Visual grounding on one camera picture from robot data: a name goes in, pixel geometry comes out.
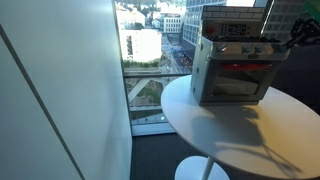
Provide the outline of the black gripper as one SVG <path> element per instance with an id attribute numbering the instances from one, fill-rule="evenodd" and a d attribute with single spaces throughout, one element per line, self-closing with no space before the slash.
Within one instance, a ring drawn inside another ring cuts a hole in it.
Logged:
<path id="1" fill-rule="evenodd" d="M 297 19 L 290 32 L 291 43 L 319 43 L 320 24 L 314 18 Z"/>

